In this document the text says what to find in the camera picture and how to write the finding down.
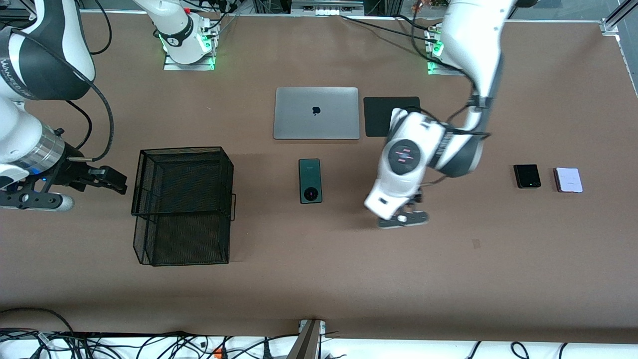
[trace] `wire mesh basket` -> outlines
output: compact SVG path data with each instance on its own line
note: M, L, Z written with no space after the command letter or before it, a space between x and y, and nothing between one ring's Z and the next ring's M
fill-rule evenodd
M140 151L131 209L140 264L229 262L233 169L221 147Z

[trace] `smartphone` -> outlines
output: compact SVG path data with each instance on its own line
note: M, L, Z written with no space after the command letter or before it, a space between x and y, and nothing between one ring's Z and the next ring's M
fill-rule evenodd
M318 158L299 160L299 199L302 204L321 203L321 165Z
M514 165L514 173L519 188L540 187L540 175L536 165Z

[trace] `cable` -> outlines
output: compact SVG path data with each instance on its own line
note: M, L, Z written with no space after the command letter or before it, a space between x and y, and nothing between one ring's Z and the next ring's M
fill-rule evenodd
M222 28L221 28L221 30L219 30L219 35L221 35L221 33L223 33L223 32L224 32L224 30L225 30L228 26L230 26L230 24L232 24L232 23L233 23L233 21L235 21L235 19L237 19L239 16L240 16L239 14L235 14L235 15L233 16L233 18L232 18L232 19L231 19L231 20L230 20L230 21L229 21L226 25L224 25L224 27L222 27Z
M406 107L402 108L402 110L404 110L404 111L407 111L408 109L417 109L417 110L419 110L420 112L422 112L425 115L427 115L430 118L432 118L434 121L436 121L439 125L444 127L446 130L448 130L453 135L483 136L484 139L492 136L492 133L490 133L490 132L475 131L474 129L473 130L463 130L462 128L453 127L447 122L442 122L440 119L436 118L436 116L434 116L433 114L431 114L427 110L424 110L424 109L422 109L420 107L417 107L417 106L406 106ZM410 113L408 113L407 115L404 115L403 119L405 119L409 115L410 115Z
M569 343L561 344L560 349L558 350L558 359L563 359L563 350L565 350L565 347L567 346L567 344Z
M419 3L422 4L422 0L418 0L417 3L415 4L415 8L419 8ZM419 38L418 36L414 35L414 29L416 28L416 23L417 23L417 12L414 12L414 16L412 17L412 21L410 22L410 24L412 25L412 28L410 29L410 37L411 37L411 41L412 41L412 48L414 49L414 51L416 51L419 56L423 57L425 60L430 61L432 63L435 63L437 65L443 66L445 68L449 68L451 70L456 70L458 72L461 72L468 80L469 82L472 84L472 89L476 89L476 84L474 83L474 80L468 75L467 72L465 72L463 69L460 68L456 68L454 66L450 66L448 64L445 64L435 58L429 57L426 54L424 54L423 52L421 52L421 50L419 49L419 47L417 46L417 42L415 41L415 39L419 39L421 40L421 38Z
M261 342L259 342L259 343L257 343L257 344L254 344L254 345L252 345L252 346L250 346L250 347L248 347L248 348L246 348L246 349L242 350L241 352L239 352L239 354L237 354L237 355L233 356L233 358L232 358L232 359L236 359L238 356L240 356L240 355L242 355L242 354L244 354L244 353L247 353L250 349L253 349L253 348L254 348L254 347L256 347L256 346L260 346L260 345L262 345L262 344L263 344L263 343L265 343L265 342L269 342L269 341L271 341L271 340L275 340L275 339L279 339L279 338L296 337L296 336L298 336L298 335L299 335L299 334L285 334L285 335L278 335L277 337L272 337L272 338L268 338L268 339L262 340Z
M147 346L147 345L151 345L151 344L155 344L155 343L157 343L157 342L161 342L162 340L165 340L165 339L169 339L169 338L170 338L170 336L169 336L169 335L179 335L179 334L181 334L181 333L182 333L182 332L167 332L167 333L162 333L162 334L156 334L156 335L153 335L153 336L149 337L149 338L148 338L148 339L146 339L146 340L142 343L142 345L140 346L140 350L138 350L138 351L137 351L137 355L135 356L135 359L140 359L140 355L142 354L142 350L144 349L144 347L145 347L145 346ZM160 340L158 340L158 341L156 341L156 342L151 343L151 340L153 340L153 339L155 339L155 338L157 338L157 337L162 337L162 336L164 336L162 339L160 339Z
M24 2L24 0L20 0L20 2L24 5L24 7L25 7L25 8L27 8L27 10L28 10L30 13L32 13L32 14L33 14L33 15L35 15L35 16L37 16L37 15L36 15L36 11L35 11L35 10L33 10L33 8L32 8L32 7L30 7L29 5L27 5L27 3L25 3L25 2Z
M523 349L523 351L525 352L525 356L521 356L519 355L519 353L516 353L516 346L520 346ZM512 354L516 355L516 357L520 359L530 359L530 354L527 352L527 348L525 348L525 346L521 342L512 342L510 344L510 349L512 350Z
M381 0L376 2L376 4L370 9L370 11L366 13L366 16L370 15L370 13L372 13L372 11L374 11L376 7L379 6L379 4L381 4Z
M64 317L62 317L60 314L58 314L54 310L45 309L45 308L38 308L38 307L19 307L19 308L12 308L12 309L2 310L2 311L0 311L0 314L11 313L11 312L45 312L45 313L52 314L56 318L60 319L60 321L62 321L62 323L64 323L64 326L67 329L69 329L69 332L71 333L72 336L75 336L75 332L73 331L73 328L71 327L69 322L67 322ZM86 340L84 340L84 346L85 346L85 348L87 347ZM79 349L77 350L77 354L78 354L78 357L81 358Z
M421 25L417 24L416 22L413 22L412 20L410 20L410 18L409 18L409 17L407 17L407 16L405 16L405 15L402 15L402 14L399 14L399 13L398 13L398 14L396 14L396 15L393 15L392 17L396 17L396 18L399 18L399 19L403 19L403 20L407 21L410 25L412 25L412 26L416 27L417 29L421 29L421 30L425 30L425 31L430 31L427 27L425 27L425 26L421 26Z
M319 343L319 358L321 358L321 343ZM272 359L271 345L268 343L268 337L263 338L263 359Z
M507 16L507 20L510 20L514 16L517 10L518 10L518 7L515 6L510 12L510 15Z
M399 35L403 35L403 36L407 36L407 37L412 37L412 38L413 38L413 40L412 40L412 41L414 41L414 39L419 39L419 40L423 40L423 41L427 41L427 42L433 42L433 43L436 43L436 40L434 40L434 39L426 39L426 38L422 38L422 37L419 37L419 36L415 36L415 35L414 35L414 31L412 31L412 35L410 35L410 34L402 33L402 32L400 32L400 31L396 31L396 30L388 29L387 27L383 27L383 26L378 26L378 25L370 24L370 23L368 23L368 22L363 22L363 21L360 21L360 20L357 20L357 19L351 19L350 17L347 17L347 16L343 16L343 15L339 15L339 16L340 16L340 17L343 17L343 18L344 18L344 19L346 19L346 20L349 20L349 21L352 21L352 22L356 22L356 23L358 23L358 24L362 24L362 25L366 25L366 26L375 27L375 28L377 28L377 29L390 31L391 33L395 33L395 34L399 34Z
M465 111L465 109L467 109L469 106L468 105L463 105L463 107L461 107L460 109L458 109L455 113L451 114L448 118L446 123L452 123L452 120L460 115L463 111Z
M421 187L430 187L430 186L434 186L434 185L437 185L437 184L439 184L439 183L441 183L441 182L445 181L445 180L446 180L446 179L448 179L448 178L450 178L450 177L449 177L449 176L442 176L441 178L436 179L436 180L434 180L434 181L432 181L432 182L424 182L424 183L421 183Z
M213 25L210 25L209 27L205 27L204 31L208 31L208 30L214 28L215 26L217 26L224 19L224 16L226 16L226 14L227 13L222 13L221 17L219 18L219 20L217 20Z
M183 340L184 342L181 344L181 346L177 346L177 347L176 347L175 351L173 351L173 352L171 353L171 355L168 357L168 359L175 359L175 355L177 354L177 352L178 352L180 349L182 349L182 348L186 347L186 345L187 345L187 344L189 344L190 342L192 342L192 341L193 341L193 340L195 340L196 338L197 338L197 337L192 337L192 338L190 338L190 339L188 339L188 340L186 340L186 338L183 338L182 340Z
M477 353L477 349L479 348L480 343L481 343L481 342L479 341L479 342L476 342L476 344L474 344L474 348L472 348L472 352L470 353L470 355L468 356L468 358L467 358L467 359L472 359L472 358L474 358L474 354L476 354L476 353Z
M86 119L87 124L89 125L89 128L86 130L86 135L84 135L84 139L82 140L82 142L80 142L79 145L75 146L75 149L80 149L80 148L82 148L82 146L84 146L86 141L89 140L89 137L91 136L91 133L93 132L93 121L91 121L91 117L89 116L89 114L84 112L84 110L81 109L78 105L76 105L72 101L68 101L68 100L66 101L66 103L68 103L69 105L73 106L73 108L78 110L79 113L83 114L84 118Z
M219 350L221 347L223 347L227 341L229 341L232 337L224 337L224 340L221 341L221 344L218 345L215 349L213 349L210 353L209 356L206 359L211 359L212 356L217 353L217 350Z
M97 162L97 161L101 160L102 158L104 158L108 154L108 152L111 150L111 147L113 146L113 136L114 136L114 133L115 133L115 123L114 123L114 120L113 120L113 112L111 112L111 106L109 106L107 98L104 97L104 95L102 94L100 89L98 89L98 87L95 86L95 84L93 84L93 81L89 80L82 72L80 72L80 70L76 69L75 66L71 65L69 62L67 62L67 60L65 60L60 55L58 55L55 52L53 52L47 46L45 46L44 44L42 44L41 42L39 42L38 40L33 38L31 35L29 35L27 33L24 33L24 32L22 32L22 31L20 31L18 29L12 28L11 32L15 33L15 34L19 34L19 35L24 36L25 38L31 40L32 42L34 42L35 44L40 46L49 55L53 56L56 60L58 60L61 63L65 64L68 68L73 70L73 72L75 72L76 75L78 75L82 80L84 80L84 82L86 82L87 85L89 85L93 89L93 91L95 91L95 93L99 96L100 100L102 100L102 102L104 103L104 107L107 109L107 114L108 114L108 142L107 142L107 146L104 149L104 151L102 152L102 154L97 156L97 157L91 158L91 162Z
M196 5L195 3L191 3L188 0L181 0L184 1L186 4L190 4L196 8L200 8L200 9L204 9L204 10L216 10L216 11L221 11L219 8L216 8L215 6L200 6L200 5Z
M104 19L107 21L108 41L107 41L107 44L104 46L103 49L101 49L100 51L92 52L91 55L99 55L102 52L105 52L111 46L111 41L113 40L113 29L111 28L111 21L109 21L109 19L108 19L107 12L104 10L104 8L102 7L102 4L100 4L100 2L98 0L95 0L95 3L98 5L100 10L102 10L102 14L104 14Z

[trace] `laptop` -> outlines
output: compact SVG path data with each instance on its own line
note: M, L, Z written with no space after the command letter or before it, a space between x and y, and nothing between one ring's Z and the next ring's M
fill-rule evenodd
M357 88L277 88L275 139L359 139Z

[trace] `black cable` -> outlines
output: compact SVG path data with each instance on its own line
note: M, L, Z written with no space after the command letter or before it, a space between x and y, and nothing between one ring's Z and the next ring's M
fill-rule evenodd
M560 349L558 350L558 359L563 359L563 350L565 349L567 344L569 344L569 343L561 344Z
M188 349L193 350L193 348L189 348L189 347L187 346L187 344L189 344L190 342L192 342L193 340L195 340L195 339L197 339L197 338L198 338L198 337L192 337L192 338L190 338L190 339L188 339L188 340L186 340L186 338L183 338L183 341L184 341L184 342L181 344L181 346L178 346L178 347L175 349L175 351L174 351L174 352L173 352L173 353L172 353L172 354L168 357L168 359L175 359L175 355L177 355L177 352L178 352L180 349L184 348L184 347L187 347Z
M215 26L217 26L217 25L218 25L218 24L219 24L219 23L220 23L220 22L224 19L224 17L226 16L226 14L227 14L227 13L222 13L222 14L221 14L221 16L220 16L220 18L219 18L217 21L215 21L215 23L214 23L214 24L212 24L212 25L210 25L210 26L208 26L208 27L205 27L205 28L204 28L204 31L208 31L208 30L210 30L210 29L214 28Z
M468 359L472 359L474 358L474 354L477 353L477 349L479 348L480 345L480 341L476 342L476 344L474 344L474 348L472 348L472 352L470 353L470 355L468 356Z
M12 333L15 332L22 332L21 330L7 330L5 331L6 328L0 328L0 333L2 333L3 336L8 337L5 339L0 340L0 343L4 343L7 342L9 340L17 340L20 338L24 338L24 337L35 337L37 335L38 332L24 332L20 335L11 335Z
M175 344L173 344L173 345L169 346L169 348L172 348L172 349L170 350L170 355L168 356L168 359L172 359L172 358L175 356L175 354L177 353L177 351L180 349L180 348L178 348L177 346L178 346L178 345L179 345L179 343L180 343L182 340L184 340L184 339L185 339L184 337L177 337L177 338L176 338L176 341L175 341Z
M111 41L113 40L113 29L111 28L111 21L109 21L107 12L102 7L102 4L100 4L100 2L98 0L94 0L94 1L98 5L100 10L102 10L102 14L104 14L104 19L107 21L107 26L108 26L108 41L107 41L107 44L100 51L96 51L96 52L92 52L91 53L91 55L99 55L102 52L105 52L111 46Z
M250 347L248 347L248 348L246 348L246 349L242 350L241 352L239 352L239 354L237 354L237 355L233 356L233 358L232 358L232 359L236 359L238 356L240 356L240 355L242 355L242 354L244 354L244 353L247 353L250 349L253 349L253 348L254 348L254 347L256 347L256 346L260 346L260 345L262 345L262 344L263 344L263 343L265 343L265 342L270 342L271 340L275 340L275 339L279 339L279 338L296 337L296 336L298 336L298 335L299 335L299 334L285 334L285 335L278 335L278 336L276 336L276 337L271 337L271 338L268 338L268 339L262 340L261 342L259 342L259 343L257 343L257 344L254 344L254 345L252 345L252 346L250 346Z
M432 120L436 121L439 125L441 125L442 127L444 127L447 131L449 131L451 134L453 135L472 135L472 136L483 136L484 139L492 136L491 133L489 132L481 132L481 131L475 131L473 130L463 130L462 128L456 128L452 125L450 125L447 122L442 122L441 120L439 120L438 118L436 118L436 116L434 116L433 114L431 114L430 112L428 112L427 110L424 110L420 107L417 106L406 106L403 107L402 110L407 111L408 109L417 109L420 112L426 114L427 116L429 116L430 118L432 118ZM407 115L403 116L403 118L406 118L410 115L410 113L408 113Z
M463 107L461 107L460 109L458 109L458 111L456 111L455 113L451 114L448 118L447 118L447 123L452 123L452 120L460 115L463 111L465 111L465 109L467 109L469 106L468 105L463 105Z
M140 346L140 350L137 351L137 355L135 356L135 359L140 359L140 354L142 354L142 350L144 349L145 346L151 345L151 344L155 344L155 343L160 342L160 341L165 340L165 339L169 339L170 335L178 335L178 334L181 334L181 332L168 332L168 333L152 335L151 337L149 337L148 339L146 339L142 343L142 345ZM157 337L162 337L162 336L164 336L164 337L162 339L158 340L157 342L150 343L151 340L153 340L153 339L155 339Z
M415 39L419 39L421 40L421 38L419 38L418 36L414 35L414 29L415 29L415 24L417 23L417 12L414 13L414 16L412 17L412 22L410 23L412 25L411 29L410 29L410 37L411 37L411 41L412 41L412 48L414 49L414 51L416 51L420 57L423 57L425 60L430 61L432 63L435 63L437 65L443 66L445 68L449 68L451 70L455 70L458 72L461 72L468 80L469 82L472 84L472 89L476 89L476 84L474 83L474 80L468 75L467 72L465 72L464 70L460 69L460 68L456 68L454 66L450 66L448 64L445 64L433 57L429 57L426 54L424 54L423 52L421 52L421 50L419 49L419 47L417 46L417 42L415 41Z
M514 14L516 13L516 10L518 10L518 8L515 6L510 12L510 15L507 16L507 20L510 20L514 16Z
M120 354L117 354L116 351L113 351L113 353L117 354L117 356L112 356L111 354L108 354L106 351L102 351L102 350L99 350L99 349L95 349L95 351L97 351L98 353L102 353L104 355L107 355L111 359L122 359L122 356Z
M56 318L60 319L60 321L62 321L64 326L67 329L69 329L69 332L71 333L72 336L75 336L75 332L73 331L73 328L71 327L69 322L64 317L62 317L60 314L58 314L54 310L45 309L45 308L38 308L38 307L19 307L19 308L11 308L11 309L0 310L0 314L11 313L11 312L44 312L44 313L52 314ZM78 355L79 358L81 358L79 349L77 350L77 355Z
M79 145L75 146L75 149L80 149L82 148L82 146L84 146L86 141L89 140L89 137L91 136L91 133L93 132L93 121L91 121L91 117L89 116L89 114L86 113L83 109L81 109L78 105L68 100L66 101L66 103L73 106L74 109L78 110L79 113L84 115L84 118L86 119L86 122L89 125L89 128L86 130L86 135L84 135L84 139L82 140L82 142L80 142Z
M200 8L200 9L205 9L205 10L216 10L216 11L220 11L219 8L216 8L215 6L200 6L200 5L196 5L195 3L191 3L188 0L181 0L184 1L186 4L190 4L196 8Z
M521 347L521 349L523 349L523 352L525 352L525 356L521 356L519 353L516 352L516 346L519 346ZM521 342L512 342L510 344L510 349L512 350L512 354L516 355L516 357L518 357L519 359L530 359L530 354L527 352L527 348L525 348L525 346Z
M344 15L339 15L339 16L340 16L340 17L343 17L343 18L344 18L344 19L346 19L346 20L349 20L349 21L352 21L352 22L356 22L356 23L358 23L358 24L362 24L362 25L366 25L366 26L375 27L375 28L377 28L377 29L390 31L391 33L395 33L395 34L399 34L399 35L403 35L403 36L407 36L407 37L412 37L412 38L413 38L413 40L412 40L412 41L414 41L414 39L419 39L419 40L424 40L424 41L431 42L431 43L436 43L436 40L434 40L434 39L426 39L426 38L422 38L422 37L419 37L419 36L415 36L415 35L414 35L414 31L412 31L412 35L410 35L410 34L402 33L402 32L400 32L400 31L396 31L396 30L388 29L387 27L383 27L383 26L378 26L378 25L370 24L370 23L368 23L368 22L360 21L360 20L357 20L357 19L351 19L350 17L344 16Z
M27 10L29 10L29 12L31 12L33 15L35 15L36 11L32 7L27 5L27 3L24 2L24 0L20 0L20 2L24 5L25 8L27 8Z
M217 350L219 350L221 347L223 347L224 345L226 345L226 342L228 342L232 337L224 337L224 340L221 341L221 344L218 345L215 349L213 349L210 353L209 356L206 359L211 359L212 356L217 353Z
M409 18L409 17L407 17L407 16L405 16L405 15L402 15L402 14L400 14L400 13L398 13L398 14L396 14L396 15L393 15L392 17L397 17L397 18L399 18L399 19L403 19L403 20L407 21L410 25L412 25L412 26L416 27L417 29L421 29L421 30L429 31L429 29L428 29L427 27L425 27L425 26L421 26L421 25L417 24L416 22L413 22L412 20L410 20L410 18Z
M321 358L321 342L319 343L319 358ZM268 337L263 338L263 358L272 359L271 345L268 342Z
M445 180L447 180L448 178L450 178L449 176L442 176L432 182L425 182L425 183L421 183L421 187L430 187L430 186L434 186L437 185Z
M53 50L49 49L47 46L45 46L44 44L42 44L41 42L39 42L38 40L33 38L31 35L29 35L27 33L24 33L24 32L22 32L22 31L20 31L18 29L12 28L11 32L15 33L15 34L19 34L19 35L24 36L25 38L31 40L32 42L34 42L35 44L40 46L49 55L53 56L56 60L58 60L61 63L65 64L68 68L73 70L73 72L75 72L75 74L78 75L78 77L80 77L82 80L84 80L84 82L86 82L87 85L89 85L93 89L93 91L95 91L95 93L99 96L100 100L102 100L102 102L104 103L104 107L107 109L107 114L108 114L108 142L107 142L107 146L104 149L104 151L102 152L102 154L97 156L97 157L92 158L91 162L97 162L97 161L101 160L102 158L104 158L108 154L108 152L111 150L111 147L113 146L113 136L114 136L114 133L115 133L115 123L114 123L114 120L113 120L113 112L111 112L111 106L109 106L107 98L104 97L104 95L102 94L100 89L98 89L98 87L95 86L95 84L93 84L93 81L89 80L82 72L80 72L80 70L76 69L75 66L71 65L67 60L65 60L60 55L58 55L55 52L53 52Z
M177 342L175 342L174 344L171 344L168 346L168 348L166 348L163 352L161 352L160 355L158 355L158 359L160 359L162 356L164 356L164 354L166 354L167 351L169 350L174 350L177 343L179 343L180 339L177 340Z

